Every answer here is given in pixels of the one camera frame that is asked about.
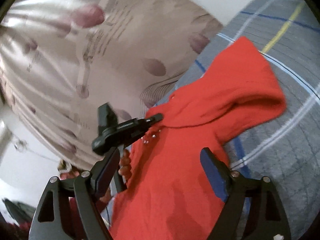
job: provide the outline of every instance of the red fabric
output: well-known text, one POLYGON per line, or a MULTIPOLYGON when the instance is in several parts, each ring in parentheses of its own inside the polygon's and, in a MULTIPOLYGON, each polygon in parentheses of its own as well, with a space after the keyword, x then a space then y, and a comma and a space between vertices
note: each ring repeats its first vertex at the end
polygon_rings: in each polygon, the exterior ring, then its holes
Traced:
POLYGON ((132 147, 133 175, 115 199, 113 238, 206 239, 224 203, 201 167, 201 149, 209 147, 228 165, 221 145, 285 107, 268 62, 248 39, 222 51, 201 79, 148 111, 147 117, 164 119, 132 147))
MULTIPOLYGON (((76 240, 86 239, 86 234, 85 234, 83 226, 82 226, 76 198, 74 198, 74 197, 70 198, 69 202, 70 202, 72 226, 73 226, 73 229, 76 233, 76 240)), ((99 200, 96 202, 96 208, 99 213, 101 213, 102 210, 104 210, 106 206, 107 205, 105 203, 103 203, 99 200)))

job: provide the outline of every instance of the screw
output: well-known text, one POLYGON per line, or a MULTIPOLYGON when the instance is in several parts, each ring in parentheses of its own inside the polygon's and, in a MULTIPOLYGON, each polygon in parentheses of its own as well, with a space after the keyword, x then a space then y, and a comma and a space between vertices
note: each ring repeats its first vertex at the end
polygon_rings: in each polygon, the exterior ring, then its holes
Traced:
POLYGON ((238 171, 231 171, 231 176, 232 177, 235 177, 235 178, 237 178, 237 177, 239 177, 239 172, 238 171))
POLYGON ((271 179, 267 176, 263 177, 263 181, 266 183, 269 183, 271 181, 271 179))
POLYGON ((55 183, 58 180, 56 176, 50 178, 51 183, 55 183))
POLYGON ((276 236, 273 237, 273 240, 284 240, 284 236, 277 234, 276 236))
POLYGON ((81 173, 81 177, 86 178, 90 175, 90 171, 84 171, 81 173))

